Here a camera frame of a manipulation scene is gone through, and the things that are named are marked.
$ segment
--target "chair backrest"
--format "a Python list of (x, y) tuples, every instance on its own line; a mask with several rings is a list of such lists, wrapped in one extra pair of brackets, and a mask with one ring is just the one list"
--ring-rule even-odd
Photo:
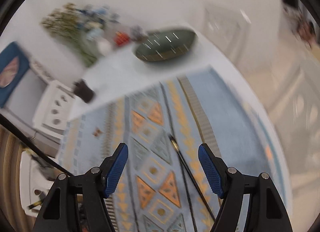
[(320, 64), (311, 58), (294, 67), (268, 109), (290, 174), (320, 168)]
[(243, 50), (250, 21), (239, 12), (207, 4), (202, 33), (236, 65)]

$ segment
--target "yellow zigzag pattern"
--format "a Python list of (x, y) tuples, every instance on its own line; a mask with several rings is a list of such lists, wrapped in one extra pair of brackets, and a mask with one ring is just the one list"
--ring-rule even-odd
[[(112, 148), (113, 151), (118, 147), (119, 143), (123, 141), (123, 133), (124, 133), (124, 99), (119, 99), (116, 103), (116, 117), (115, 117), (115, 137), (113, 140)], [(114, 195), (118, 198), (118, 206), (119, 206), (119, 215), (120, 222), (125, 228), (124, 232), (131, 232), (132, 223), (128, 222), (130, 214), (127, 213), (128, 204), (125, 202), (127, 198), (127, 193), (124, 192), (125, 183), (123, 176), (120, 177), (117, 189)]]
[[(201, 168), (200, 162), (198, 160), (198, 148), (195, 145), (195, 139), (191, 135), (191, 128), (189, 126), (188, 119), (186, 117), (186, 114), (183, 110), (183, 105), (180, 99), (180, 96), (178, 94), (178, 91), (175, 87), (175, 84), (172, 81), (167, 82), (169, 92), (171, 95), (171, 99), (173, 102), (173, 107), (175, 109), (177, 121), (180, 124), (180, 132), (184, 135), (183, 143), (188, 148), (186, 151), (187, 155), (190, 157), (190, 168), (193, 172), (193, 176), (195, 180), (197, 181), (199, 188), (204, 195), (205, 199), (207, 201), (210, 200), (210, 196), (206, 195), (206, 191), (208, 189), (208, 185), (206, 182), (203, 182), (205, 178), (205, 174)], [(201, 201), (201, 198), (198, 197), (198, 201), (202, 204), (202, 209), (200, 212), (203, 214), (204, 219), (202, 219), (202, 223), (206, 225), (206, 229), (203, 232), (209, 232), (211, 230), (211, 227), (213, 225), (213, 220), (207, 211), (206, 207), (204, 206), (203, 202)]]

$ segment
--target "silver screw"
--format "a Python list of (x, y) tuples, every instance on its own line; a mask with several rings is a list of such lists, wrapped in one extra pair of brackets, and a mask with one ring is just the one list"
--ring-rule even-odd
[(93, 167), (92, 169), (91, 169), (91, 173), (98, 173), (100, 171), (100, 168), (99, 167)]
[(269, 174), (263, 172), (263, 173), (261, 174), (261, 177), (264, 178), (264, 179), (268, 179), (268, 178), (269, 178)]
[(228, 172), (231, 173), (231, 174), (235, 174), (237, 172), (237, 170), (236, 170), (236, 168), (229, 167), (228, 168)]
[(64, 173), (61, 173), (58, 177), (59, 180), (65, 179), (67, 176)]

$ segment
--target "white wall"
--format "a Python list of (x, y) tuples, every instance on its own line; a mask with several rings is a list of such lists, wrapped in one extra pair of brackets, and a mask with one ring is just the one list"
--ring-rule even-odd
[(53, 41), (39, 25), (43, 16), (67, 2), (81, 6), (108, 4), (120, 14), (136, 18), (146, 29), (177, 19), (200, 29), (208, 2), (243, 10), (252, 25), (240, 59), (242, 72), (270, 63), (277, 42), (281, 8), (280, 0), (26, 0), (0, 37), (0, 50), (17, 40), (55, 78), (68, 86), (82, 76), (85, 68), (68, 48)]

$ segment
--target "red object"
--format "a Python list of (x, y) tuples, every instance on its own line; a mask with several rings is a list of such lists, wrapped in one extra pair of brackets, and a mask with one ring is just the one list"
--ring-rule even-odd
[(116, 37), (113, 40), (117, 46), (122, 46), (130, 41), (130, 37), (127, 33), (116, 32)]

